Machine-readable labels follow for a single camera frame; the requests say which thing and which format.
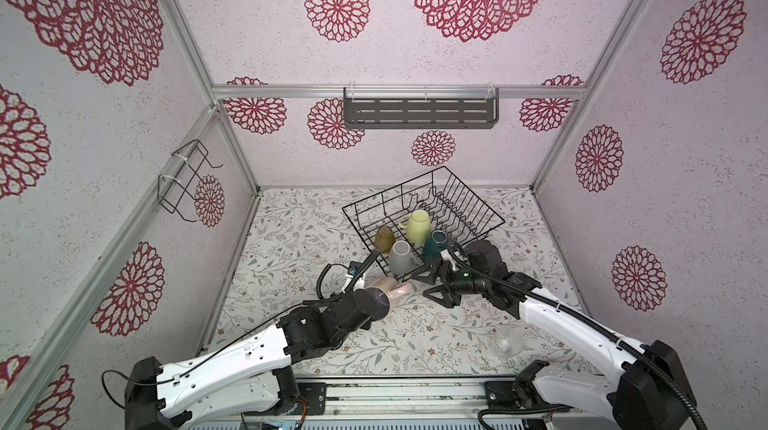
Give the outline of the amber glass cup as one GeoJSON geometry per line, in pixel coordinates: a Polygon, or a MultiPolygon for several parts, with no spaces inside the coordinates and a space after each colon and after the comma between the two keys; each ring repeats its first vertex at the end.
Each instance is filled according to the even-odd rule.
{"type": "Polygon", "coordinates": [[[389,226],[383,225],[377,229],[376,236],[374,239],[374,247],[381,254],[386,255],[391,251],[395,241],[396,241],[396,236],[392,228],[389,226]]]}

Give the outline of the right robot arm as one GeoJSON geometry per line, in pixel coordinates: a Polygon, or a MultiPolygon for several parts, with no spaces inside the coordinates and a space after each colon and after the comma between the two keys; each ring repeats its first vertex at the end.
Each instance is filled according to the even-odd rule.
{"type": "Polygon", "coordinates": [[[580,410],[622,429],[704,429],[682,362],[669,345],[645,344],[609,329],[562,303],[535,278],[510,271],[487,240],[455,241],[413,270],[428,284],[424,297],[447,308],[479,295],[494,308],[544,330],[588,360],[595,375],[581,375],[536,360],[490,398],[478,414],[535,415],[580,410]]]}

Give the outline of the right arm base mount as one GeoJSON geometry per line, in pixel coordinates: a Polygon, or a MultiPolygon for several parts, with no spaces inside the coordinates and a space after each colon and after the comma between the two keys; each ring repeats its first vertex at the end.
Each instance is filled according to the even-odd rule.
{"type": "Polygon", "coordinates": [[[484,383],[487,401],[486,414],[534,415],[564,412],[570,407],[548,403],[533,385],[537,374],[548,367],[543,360],[535,360],[514,377],[486,381],[484,383]]]}

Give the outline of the cream grey mug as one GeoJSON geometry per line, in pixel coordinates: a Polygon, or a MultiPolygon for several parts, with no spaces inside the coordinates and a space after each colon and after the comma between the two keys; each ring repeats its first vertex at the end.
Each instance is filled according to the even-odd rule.
{"type": "Polygon", "coordinates": [[[398,240],[390,249],[388,257],[389,271],[395,277],[404,277],[414,269],[412,248],[408,241],[398,240]]]}

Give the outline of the black wire dish rack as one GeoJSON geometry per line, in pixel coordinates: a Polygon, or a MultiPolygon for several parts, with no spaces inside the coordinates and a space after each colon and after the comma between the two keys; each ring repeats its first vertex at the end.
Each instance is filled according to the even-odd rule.
{"type": "Polygon", "coordinates": [[[424,265],[424,249],[434,232],[466,245],[486,238],[505,222],[445,166],[348,203],[342,212],[369,251],[384,241],[383,228],[394,242],[407,243],[415,269],[424,265]]]}

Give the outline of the dark green mug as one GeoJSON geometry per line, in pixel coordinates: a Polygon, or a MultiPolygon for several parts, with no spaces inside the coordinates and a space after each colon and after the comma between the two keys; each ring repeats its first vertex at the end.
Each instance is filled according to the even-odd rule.
{"type": "Polygon", "coordinates": [[[447,248],[449,236],[442,230],[431,231],[422,250],[422,259],[425,264],[431,264],[438,259],[441,252],[447,248]]]}

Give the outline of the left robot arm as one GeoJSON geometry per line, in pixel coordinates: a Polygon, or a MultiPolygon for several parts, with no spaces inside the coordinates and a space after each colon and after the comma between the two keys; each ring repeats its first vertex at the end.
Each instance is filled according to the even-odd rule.
{"type": "Polygon", "coordinates": [[[134,365],[124,391],[127,429],[190,429],[241,412],[281,415],[299,402],[295,364],[343,346],[394,308],[379,288],[293,308],[263,331],[194,359],[134,365]]]}

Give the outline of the pink purple mug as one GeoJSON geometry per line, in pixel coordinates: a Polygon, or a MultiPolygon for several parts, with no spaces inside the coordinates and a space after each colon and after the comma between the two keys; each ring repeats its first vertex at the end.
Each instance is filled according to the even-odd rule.
{"type": "Polygon", "coordinates": [[[401,300],[416,292],[416,287],[412,282],[399,282],[391,277],[382,277],[369,287],[378,287],[388,294],[391,302],[390,313],[401,300]]]}

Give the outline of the light green mug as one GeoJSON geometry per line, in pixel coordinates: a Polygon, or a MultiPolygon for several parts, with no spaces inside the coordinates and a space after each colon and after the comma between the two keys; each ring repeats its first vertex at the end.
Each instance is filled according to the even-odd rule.
{"type": "Polygon", "coordinates": [[[432,219],[425,210],[414,210],[398,220],[398,226],[405,231],[405,238],[414,246],[423,246],[431,232],[432,219]]]}

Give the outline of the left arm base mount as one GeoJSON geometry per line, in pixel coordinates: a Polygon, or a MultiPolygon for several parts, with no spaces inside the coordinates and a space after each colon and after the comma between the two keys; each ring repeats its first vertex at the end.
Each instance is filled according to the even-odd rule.
{"type": "Polygon", "coordinates": [[[319,416],[325,413],[328,384],[325,382],[299,382],[291,367],[264,373],[269,384],[276,384],[275,397],[258,415],[319,416]]]}

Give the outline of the clear glass cup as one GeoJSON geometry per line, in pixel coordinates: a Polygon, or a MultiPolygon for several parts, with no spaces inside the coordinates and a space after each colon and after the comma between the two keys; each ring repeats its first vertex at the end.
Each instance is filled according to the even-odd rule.
{"type": "Polygon", "coordinates": [[[524,349],[523,333],[513,326],[496,327],[492,331],[490,346],[500,359],[515,357],[524,349]]]}

